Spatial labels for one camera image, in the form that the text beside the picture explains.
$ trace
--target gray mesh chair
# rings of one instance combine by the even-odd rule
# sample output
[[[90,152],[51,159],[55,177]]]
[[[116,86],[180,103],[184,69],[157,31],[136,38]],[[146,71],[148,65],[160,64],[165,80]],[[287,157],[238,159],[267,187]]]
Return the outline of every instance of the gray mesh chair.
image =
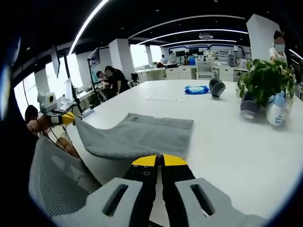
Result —
[[[86,203],[86,198],[101,187],[80,159],[40,137],[30,169],[29,194],[50,217],[71,214]]]

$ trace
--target laboratory bench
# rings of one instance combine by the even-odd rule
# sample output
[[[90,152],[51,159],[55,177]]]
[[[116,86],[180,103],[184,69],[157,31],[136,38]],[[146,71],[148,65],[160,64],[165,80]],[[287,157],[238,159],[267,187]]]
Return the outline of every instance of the laboratory bench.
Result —
[[[200,73],[197,65],[180,65],[177,68],[149,68],[136,71],[140,83],[151,80],[173,79],[211,79],[219,78],[222,81],[238,82],[240,76],[248,72],[246,68],[231,67],[222,62],[214,62],[212,70]]]

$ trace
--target face mask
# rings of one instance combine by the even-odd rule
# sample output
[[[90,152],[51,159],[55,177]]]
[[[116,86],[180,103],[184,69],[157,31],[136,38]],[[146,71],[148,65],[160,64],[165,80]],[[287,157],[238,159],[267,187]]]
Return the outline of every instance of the face mask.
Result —
[[[277,52],[282,52],[285,49],[285,44],[275,44],[275,50]]]
[[[109,70],[106,70],[106,71],[105,71],[105,75],[106,75],[107,77],[110,77],[110,76],[112,75],[112,72],[109,71]]]

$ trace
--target yellow robot component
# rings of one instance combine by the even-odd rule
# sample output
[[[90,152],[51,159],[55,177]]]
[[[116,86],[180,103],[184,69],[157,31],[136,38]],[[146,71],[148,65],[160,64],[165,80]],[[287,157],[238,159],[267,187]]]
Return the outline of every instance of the yellow robot component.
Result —
[[[167,155],[167,154],[163,154],[163,156],[164,156],[165,166],[183,166],[183,165],[187,165],[186,161],[184,161],[180,157],[173,156],[173,155]]]
[[[66,114],[62,115],[62,123],[63,124],[70,124],[75,121],[75,115],[72,112],[67,112]]]
[[[138,166],[155,166],[156,155],[141,157],[135,160],[132,165]]]

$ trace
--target office chair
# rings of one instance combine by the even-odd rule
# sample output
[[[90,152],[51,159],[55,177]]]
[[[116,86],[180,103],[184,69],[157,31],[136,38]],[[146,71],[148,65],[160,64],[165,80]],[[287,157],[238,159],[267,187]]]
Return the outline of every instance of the office chair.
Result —
[[[46,215],[76,212],[85,205],[88,195],[101,186],[80,159],[59,149],[47,137],[39,138],[28,190]]]
[[[138,81],[138,73],[132,73],[131,76],[132,76],[132,81],[133,81],[135,84],[139,84],[139,81]]]
[[[129,88],[135,87],[135,83],[133,80],[127,82]]]
[[[196,79],[212,79],[214,78],[214,66],[212,61],[197,62],[197,78]]]

